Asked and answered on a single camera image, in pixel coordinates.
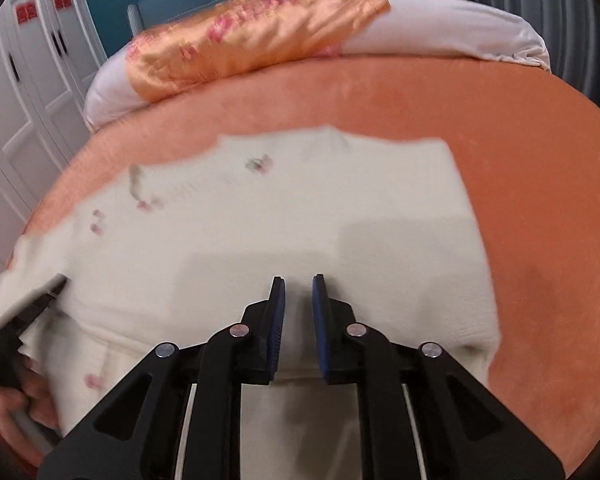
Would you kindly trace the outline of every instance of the orange bed sheet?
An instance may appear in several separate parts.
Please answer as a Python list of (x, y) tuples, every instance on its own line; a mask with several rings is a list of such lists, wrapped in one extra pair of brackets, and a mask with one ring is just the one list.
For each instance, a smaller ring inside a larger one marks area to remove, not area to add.
[(569, 474), (600, 439), (600, 111), (535, 68), (466, 59), (308, 60), (218, 81), (101, 130), (34, 213), (58, 224), (131, 163), (220, 134), (332, 124), (448, 143), (490, 260), (502, 345), (490, 387)]

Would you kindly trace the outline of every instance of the wardrobe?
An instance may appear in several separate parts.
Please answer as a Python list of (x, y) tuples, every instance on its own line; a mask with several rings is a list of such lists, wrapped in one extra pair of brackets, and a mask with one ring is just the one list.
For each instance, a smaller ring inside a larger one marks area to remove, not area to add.
[(32, 210), (89, 139), (82, 108), (104, 60), (86, 0), (0, 8), (0, 272)]

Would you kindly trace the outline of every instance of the door handle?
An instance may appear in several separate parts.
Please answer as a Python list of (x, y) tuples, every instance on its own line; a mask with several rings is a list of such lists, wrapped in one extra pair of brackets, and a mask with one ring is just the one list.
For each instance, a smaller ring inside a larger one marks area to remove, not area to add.
[(56, 48), (58, 56), (62, 57), (62, 50), (60, 50), (60, 45), (58, 45), (58, 40), (56, 40), (56, 35), (54, 33), (51, 33), (51, 39), (54, 40), (54, 46)]
[(13, 56), (11, 52), (9, 53), (9, 63), (11, 63), (11, 71), (13, 72), (14, 78), (16, 78), (16, 83), (20, 82), (20, 74), (18, 74), (18, 69), (16, 68), (16, 63), (13, 60)]
[(60, 39), (60, 44), (62, 45), (62, 50), (64, 50), (65, 54), (69, 54), (69, 51), (66, 48), (66, 43), (64, 42), (64, 38), (62, 37), (62, 31), (58, 29), (58, 38)]

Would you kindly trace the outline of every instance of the white cloth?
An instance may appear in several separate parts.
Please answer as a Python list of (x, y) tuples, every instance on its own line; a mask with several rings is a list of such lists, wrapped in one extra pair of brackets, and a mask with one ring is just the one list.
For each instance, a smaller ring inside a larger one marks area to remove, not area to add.
[[(131, 168), (49, 234), (20, 239), (0, 276), (0, 317), (57, 272), (71, 279), (66, 316), (35, 356), (64, 431), (155, 344), (205, 342), (285, 279), (276, 384), (243, 392), (245, 479), (357, 475), (354, 389), (318, 378), (315, 274), (359, 321), (397, 343), (435, 340), (483, 382), (500, 338), (477, 223), (440, 140), (325, 127), (222, 138), (195, 160)], [(87, 374), (103, 387), (87, 389)]]
[[(343, 54), (475, 57), (551, 70), (544, 40), (504, 10), (466, 0), (389, 0), (391, 10), (342, 45)], [(84, 102), (92, 133), (147, 106), (126, 78), (126, 47), (98, 71)]]

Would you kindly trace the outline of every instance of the orange satin pillowcase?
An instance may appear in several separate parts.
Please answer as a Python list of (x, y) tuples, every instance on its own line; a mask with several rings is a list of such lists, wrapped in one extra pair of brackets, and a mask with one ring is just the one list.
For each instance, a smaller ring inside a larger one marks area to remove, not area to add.
[(229, 0), (139, 34), (126, 54), (127, 76), (155, 103), (200, 83), (337, 54), (389, 8), (387, 0)]

